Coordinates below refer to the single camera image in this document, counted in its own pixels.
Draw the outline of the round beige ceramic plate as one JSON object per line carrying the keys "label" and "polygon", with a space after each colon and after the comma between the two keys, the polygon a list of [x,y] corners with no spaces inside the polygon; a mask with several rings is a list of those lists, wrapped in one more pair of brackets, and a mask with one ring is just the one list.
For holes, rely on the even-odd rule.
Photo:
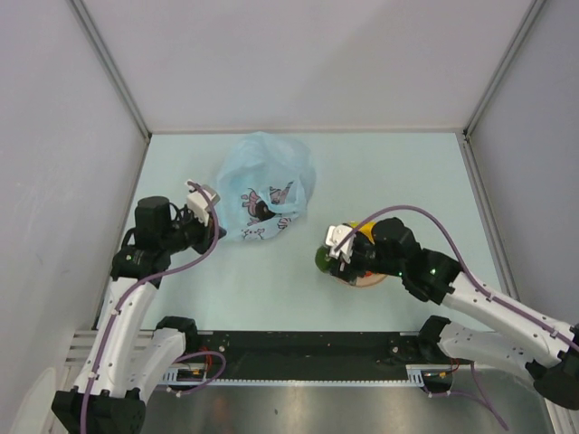
{"label": "round beige ceramic plate", "polygon": [[346,282],[340,278],[336,278],[336,281],[352,288],[370,288],[382,283],[386,278],[387,275],[385,274],[367,272],[364,276],[356,277],[353,281],[350,282]]}

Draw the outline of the fake yellow banana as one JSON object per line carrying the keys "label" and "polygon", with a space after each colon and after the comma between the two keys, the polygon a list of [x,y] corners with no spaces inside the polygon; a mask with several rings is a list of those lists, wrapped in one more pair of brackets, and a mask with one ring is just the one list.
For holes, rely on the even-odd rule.
{"label": "fake yellow banana", "polygon": [[[347,223],[347,225],[351,228],[355,228],[359,224],[360,224],[360,222],[348,222]],[[372,235],[372,229],[374,228],[374,226],[375,226],[375,222],[367,222],[359,230],[359,232],[364,234],[371,243],[375,242],[374,237]]]}

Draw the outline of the fake dark purple plum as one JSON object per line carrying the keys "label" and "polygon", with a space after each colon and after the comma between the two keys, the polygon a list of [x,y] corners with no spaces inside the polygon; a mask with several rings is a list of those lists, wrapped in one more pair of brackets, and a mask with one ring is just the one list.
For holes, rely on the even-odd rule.
{"label": "fake dark purple plum", "polygon": [[254,218],[258,222],[265,222],[276,216],[275,212],[272,212],[264,201],[259,201],[255,204],[254,208]]}

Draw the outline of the light blue plastic bag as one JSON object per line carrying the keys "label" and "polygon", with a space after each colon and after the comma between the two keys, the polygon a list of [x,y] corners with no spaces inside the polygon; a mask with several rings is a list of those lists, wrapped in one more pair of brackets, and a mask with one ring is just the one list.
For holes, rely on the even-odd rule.
{"label": "light blue plastic bag", "polygon": [[[227,154],[216,176],[220,225],[229,241],[264,241],[304,215],[316,183],[308,147],[292,137],[256,132],[243,137]],[[264,201],[276,216],[254,218]]]}

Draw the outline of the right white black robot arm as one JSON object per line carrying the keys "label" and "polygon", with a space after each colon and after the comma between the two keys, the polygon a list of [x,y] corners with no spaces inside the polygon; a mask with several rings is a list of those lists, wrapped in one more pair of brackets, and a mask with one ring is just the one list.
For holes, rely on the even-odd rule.
{"label": "right white black robot arm", "polygon": [[441,316],[422,326],[417,351],[428,363],[444,356],[494,367],[529,383],[543,398],[578,408],[578,328],[508,297],[477,279],[457,259],[425,249],[397,218],[369,226],[327,229],[319,268],[349,285],[366,274],[399,278],[422,302],[469,316],[487,327],[471,330]]}

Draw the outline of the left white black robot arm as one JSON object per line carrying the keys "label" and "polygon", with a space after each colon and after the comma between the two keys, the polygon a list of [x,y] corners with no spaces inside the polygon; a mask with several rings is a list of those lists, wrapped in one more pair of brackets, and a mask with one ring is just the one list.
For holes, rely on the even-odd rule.
{"label": "left white black robot arm", "polygon": [[173,255],[191,249],[197,265],[225,234],[215,211],[219,195],[191,183],[183,207],[164,196],[138,201],[134,225],[110,271],[108,297],[86,362],[68,391],[57,391],[52,412],[69,433],[139,433],[147,403],[169,367],[194,359],[201,340],[194,320],[166,316],[145,349],[135,354],[141,326]]}

